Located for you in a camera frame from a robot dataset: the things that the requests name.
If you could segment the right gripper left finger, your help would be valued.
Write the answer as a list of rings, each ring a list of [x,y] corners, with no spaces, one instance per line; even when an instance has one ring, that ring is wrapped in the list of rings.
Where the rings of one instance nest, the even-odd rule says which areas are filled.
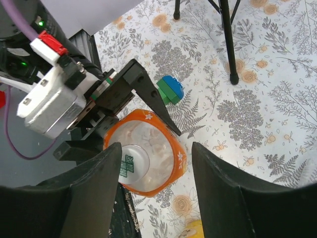
[[[3,238],[106,238],[122,149],[95,157],[36,186],[0,188]]]

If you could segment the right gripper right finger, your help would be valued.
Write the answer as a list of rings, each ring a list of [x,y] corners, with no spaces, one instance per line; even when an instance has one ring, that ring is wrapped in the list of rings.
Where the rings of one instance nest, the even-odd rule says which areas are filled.
[[[314,238],[317,186],[288,188],[257,178],[198,142],[192,165],[207,238]]]

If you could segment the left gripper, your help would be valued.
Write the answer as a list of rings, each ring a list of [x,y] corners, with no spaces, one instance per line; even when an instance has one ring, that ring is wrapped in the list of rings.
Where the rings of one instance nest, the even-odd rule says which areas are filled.
[[[83,136],[87,139],[92,134],[104,137],[105,133],[118,121],[117,115],[134,98],[132,90],[148,105],[152,111],[178,136],[180,129],[171,119],[166,106],[153,85],[147,71],[135,59],[130,60],[122,71],[113,69],[106,74],[103,81],[88,98],[84,110],[67,127],[87,129]],[[59,161],[83,163],[103,149],[101,142],[96,140],[72,140],[62,142],[53,152]]]

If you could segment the white green bottle cap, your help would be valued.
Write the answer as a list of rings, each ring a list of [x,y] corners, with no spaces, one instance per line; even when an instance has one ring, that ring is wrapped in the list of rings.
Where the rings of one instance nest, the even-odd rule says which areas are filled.
[[[121,167],[118,181],[134,184],[144,177],[150,167],[147,152],[140,146],[129,144],[122,147]]]

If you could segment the orange label bottle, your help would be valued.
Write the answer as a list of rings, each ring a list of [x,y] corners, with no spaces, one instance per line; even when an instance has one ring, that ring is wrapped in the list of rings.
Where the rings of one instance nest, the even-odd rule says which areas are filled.
[[[135,109],[104,136],[104,148],[119,142],[121,146],[142,147],[150,159],[148,172],[134,184],[122,184],[129,191],[154,197],[183,176],[187,156],[176,135],[153,112]]]

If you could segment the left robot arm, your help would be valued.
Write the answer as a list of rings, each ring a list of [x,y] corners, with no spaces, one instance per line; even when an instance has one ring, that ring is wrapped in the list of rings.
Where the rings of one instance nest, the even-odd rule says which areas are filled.
[[[51,139],[72,132],[72,139],[53,153],[60,161],[81,163],[97,155],[102,137],[135,95],[163,125],[181,134],[135,59],[119,72],[102,72],[66,38],[39,0],[1,1],[0,77],[27,93],[16,113],[27,128]]]

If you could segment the yellow juice bottle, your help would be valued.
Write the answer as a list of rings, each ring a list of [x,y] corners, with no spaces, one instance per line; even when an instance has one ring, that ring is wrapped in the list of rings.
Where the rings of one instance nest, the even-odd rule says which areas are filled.
[[[190,222],[177,238],[204,238],[202,221],[195,220]]]

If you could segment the green blue toy block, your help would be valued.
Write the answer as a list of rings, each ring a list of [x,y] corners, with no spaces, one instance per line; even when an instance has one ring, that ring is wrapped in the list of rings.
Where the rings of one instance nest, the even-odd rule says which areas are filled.
[[[157,86],[165,105],[176,105],[184,97],[183,85],[173,76],[164,76],[157,82]]]

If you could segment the floral patterned table mat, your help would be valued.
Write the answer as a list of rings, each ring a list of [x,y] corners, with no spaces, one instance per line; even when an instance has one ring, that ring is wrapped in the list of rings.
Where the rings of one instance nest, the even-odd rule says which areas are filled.
[[[206,0],[145,0],[95,34],[104,70],[137,59],[154,81],[177,77],[168,110],[187,154],[201,143],[225,161],[288,187],[316,181],[317,3],[229,2],[239,83],[229,81],[221,17]]]

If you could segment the red storage bin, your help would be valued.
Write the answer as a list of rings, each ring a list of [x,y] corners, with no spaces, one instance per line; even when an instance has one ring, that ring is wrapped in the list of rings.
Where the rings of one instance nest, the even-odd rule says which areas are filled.
[[[6,104],[6,96],[4,91],[0,91],[0,108],[3,108]]]

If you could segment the black perforated music stand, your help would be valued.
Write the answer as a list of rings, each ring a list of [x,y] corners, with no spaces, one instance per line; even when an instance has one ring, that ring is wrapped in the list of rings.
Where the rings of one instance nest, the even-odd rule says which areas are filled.
[[[221,15],[222,28],[224,31],[224,37],[225,37],[225,43],[226,43],[226,49],[227,49],[228,64],[230,69],[229,80],[232,85],[237,85],[239,82],[239,76],[238,76],[237,67],[236,67],[231,25],[234,20],[236,11],[239,7],[240,0],[236,1],[232,15],[230,14],[229,3],[227,0],[219,0],[218,4],[215,3],[213,0],[209,0],[209,3]]]

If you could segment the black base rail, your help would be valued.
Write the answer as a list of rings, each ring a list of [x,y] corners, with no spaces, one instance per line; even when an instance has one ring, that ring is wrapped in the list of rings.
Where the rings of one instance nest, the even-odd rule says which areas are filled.
[[[141,238],[130,191],[118,184],[108,238]]]

